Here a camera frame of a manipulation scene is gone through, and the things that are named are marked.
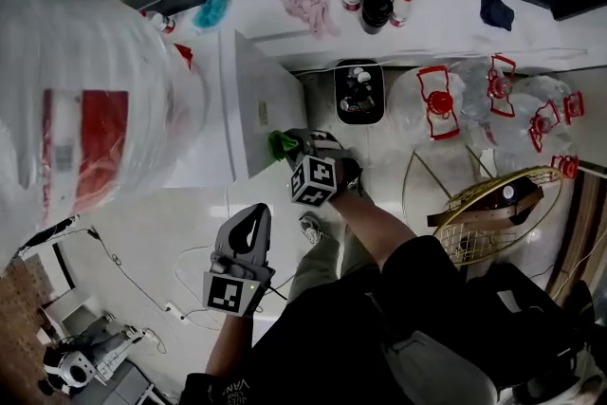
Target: pegboard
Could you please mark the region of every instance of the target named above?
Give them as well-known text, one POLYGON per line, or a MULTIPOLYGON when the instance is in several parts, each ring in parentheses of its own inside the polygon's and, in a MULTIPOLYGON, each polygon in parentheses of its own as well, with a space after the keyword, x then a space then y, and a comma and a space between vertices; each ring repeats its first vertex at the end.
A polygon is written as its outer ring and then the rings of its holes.
POLYGON ((38 259, 14 260, 0 279, 0 382, 19 403, 67 404, 67 396, 45 396, 38 381, 46 378, 46 347, 36 338, 43 324, 38 309, 49 303, 50 287, 38 259))

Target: tiled floor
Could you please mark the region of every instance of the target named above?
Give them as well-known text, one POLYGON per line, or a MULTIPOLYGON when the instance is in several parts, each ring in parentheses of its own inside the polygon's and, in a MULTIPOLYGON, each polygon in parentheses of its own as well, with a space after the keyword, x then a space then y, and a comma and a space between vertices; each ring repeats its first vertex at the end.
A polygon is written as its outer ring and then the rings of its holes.
MULTIPOLYGON (((386 70, 389 88, 399 70, 386 70)), ((346 147, 351 147, 365 167, 363 185, 384 210, 406 221, 418 234, 431 233, 426 215, 440 212, 446 196, 421 164, 414 160, 403 192, 403 180, 412 151, 407 140, 398 139, 389 117, 371 127, 347 127, 334 115, 332 75, 306 75, 308 122, 311 127, 327 130, 346 147)), ((419 153, 443 181, 450 193, 457 193, 478 181, 469 155, 461 144, 421 149, 419 153)), ((166 190, 136 201, 116 201, 84 215, 81 226, 95 225, 111 253, 116 253, 124 269, 159 306, 171 301, 183 312, 200 308, 202 274, 209 267, 211 249, 219 226, 244 207, 263 201, 272 211, 269 263, 276 268, 275 286, 288 280, 297 262, 309 248, 301 235, 298 218, 304 211, 290 203, 285 162, 275 163, 253 179, 238 182, 228 189, 166 190), (175 277, 175 272, 195 296, 175 277)), ((542 205, 554 197, 548 192, 542 205)), ((554 261, 570 200, 564 193, 560 207, 533 234, 533 242, 523 244, 510 255, 527 275, 544 271, 554 261)), ((343 232, 337 213, 328 205, 320 210, 327 228, 340 238, 343 232)), ((161 390, 178 393, 185 376, 204 369, 217 336, 222 315, 194 313, 195 324, 184 325, 174 316, 161 312, 156 305, 129 283, 111 262, 101 244, 77 233, 63 243, 64 255, 77 285, 94 293, 107 310, 126 323, 152 328, 163 340, 167 353, 160 354, 149 341, 134 346, 131 359, 149 374, 161 390)), ((478 266, 472 274, 487 266, 478 266)), ((547 275, 539 277, 541 284, 547 275)), ((289 284, 281 291, 288 293, 289 284)), ((260 336, 281 314, 285 302, 277 295, 267 295, 256 316, 256 336, 260 336)))

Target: green cloth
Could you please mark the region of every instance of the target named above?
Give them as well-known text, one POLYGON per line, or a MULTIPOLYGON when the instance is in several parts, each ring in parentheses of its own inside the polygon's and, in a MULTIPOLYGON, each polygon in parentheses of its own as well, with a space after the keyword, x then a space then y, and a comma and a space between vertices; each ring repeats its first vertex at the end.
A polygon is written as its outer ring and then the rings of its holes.
POLYGON ((287 152, 291 152, 300 146, 300 142, 289 137, 285 132, 274 130, 268 137, 269 151, 276 160, 283 160, 287 152))

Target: red bottle cap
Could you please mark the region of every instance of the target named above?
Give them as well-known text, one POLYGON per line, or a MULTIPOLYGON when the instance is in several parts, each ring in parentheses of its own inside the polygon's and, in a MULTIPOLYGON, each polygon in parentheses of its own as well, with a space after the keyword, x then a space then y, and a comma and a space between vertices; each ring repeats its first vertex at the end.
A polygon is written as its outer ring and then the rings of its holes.
POLYGON ((433 91, 428 97, 428 108, 436 115, 448 114, 453 108, 453 98, 446 91, 433 91))

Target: person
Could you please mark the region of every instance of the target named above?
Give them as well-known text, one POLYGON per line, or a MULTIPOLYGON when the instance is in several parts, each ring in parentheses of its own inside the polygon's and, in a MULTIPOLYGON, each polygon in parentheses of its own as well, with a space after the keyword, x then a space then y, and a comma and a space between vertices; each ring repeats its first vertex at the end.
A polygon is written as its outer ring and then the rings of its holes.
POLYGON ((285 311, 252 348, 252 319, 228 315, 179 403, 494 403, 482 346, 469 345, 476 324, 459 317, 465 283, 439 242, 356 192, 330 204, 347 224, 340 278, 339 243, 304 215, 313 246, 285 311))

